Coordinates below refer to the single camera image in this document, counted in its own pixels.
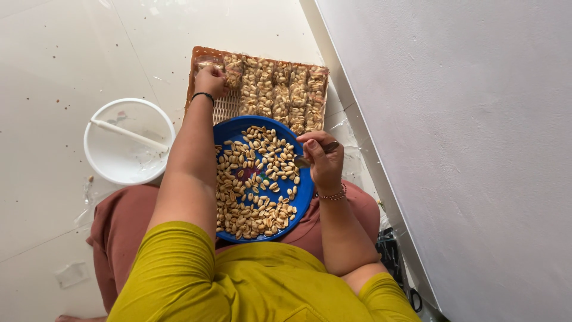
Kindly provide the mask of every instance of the black bracelet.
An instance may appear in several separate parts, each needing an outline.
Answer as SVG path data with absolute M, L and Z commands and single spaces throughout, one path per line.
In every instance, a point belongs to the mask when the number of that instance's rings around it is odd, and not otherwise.
M 214 99 L 213 96 L 212 96 L 211 94 L 209 94 L 209 93 L 203 93 L 203 92 L 195 93 L 195 94 L 193 95 L 193 97 L 190 99 L 190 101 L 193 101 L 195 96 L 201 95 L 201 94 L 204 95 L 204 96 L 206 96 L 206 97 L 208 97 L 208 98 L 210 98 L 210 100 L 213 102 L 213 107 L 215 107 L 215 99 Z

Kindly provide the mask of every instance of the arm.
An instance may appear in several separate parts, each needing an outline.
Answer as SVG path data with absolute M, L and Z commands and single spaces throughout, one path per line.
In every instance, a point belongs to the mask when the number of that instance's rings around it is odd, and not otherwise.
M 304 143 L 304 156 L 312 163 L 312 180 L 322 196 L 342 190 L 344 148 L 340 145 L 330 154 L 324 154 L 321 148 L 334 140 L 323 131 L 298 137 Z M 345 197 L 336 201 L 320 198 L 320 221 L 325 267 L 346 281 L 356 294 L 372 276 L 387 272 Z
M 224 74 L 207 66 L 196 77 L 195 93 L 215 99 L 228 92 Z M 191 102 L 173 143 L 155 211 L 148 230 L 169 221 L 185 221 L 201 227 L 215 241 L 216 160 L 212 128 L 213 104 L 205 95 Z

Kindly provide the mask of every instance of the spoon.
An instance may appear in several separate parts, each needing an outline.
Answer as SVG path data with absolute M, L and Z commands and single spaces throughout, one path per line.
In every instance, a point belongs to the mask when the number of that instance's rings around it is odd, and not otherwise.
M 325 154 L 328 154 L 332 153 L 338 146 L 340 146 L 340 143 L 334 141 L 322 146 L 322 149 L 324 149 Z M 294 158 L 294 165 L 300 169 L 310 168 L 310 161 L 301 155 L 297 155 Z

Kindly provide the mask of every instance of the woman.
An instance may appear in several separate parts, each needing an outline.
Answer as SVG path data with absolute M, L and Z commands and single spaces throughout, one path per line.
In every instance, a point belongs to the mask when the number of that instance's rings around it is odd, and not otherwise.
M 211 66 L 197 75 L 201 94 L 160 189 L 128 187 L 98 205 L 88 242 L 107 321 L 419 321 L 375 250 L 379 209 L 342 182 L 343 147 L 324 154 L 335 140 L 325 132 L 297 138 L 319 196 L 301 222 L 279 242 L 215 247 L 213 102 L 204 93 L 225 96 L 223 75 Z

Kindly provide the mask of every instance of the woman's left hand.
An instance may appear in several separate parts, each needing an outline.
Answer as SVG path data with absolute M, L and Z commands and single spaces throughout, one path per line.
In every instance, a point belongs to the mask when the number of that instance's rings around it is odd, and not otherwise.
M 227 78 L 224 73 L 214 65 L 203 68 L 194 79 L 195 93 L 208 93 L 214 99 L 225 97 L 229 88 L 225 86 Z

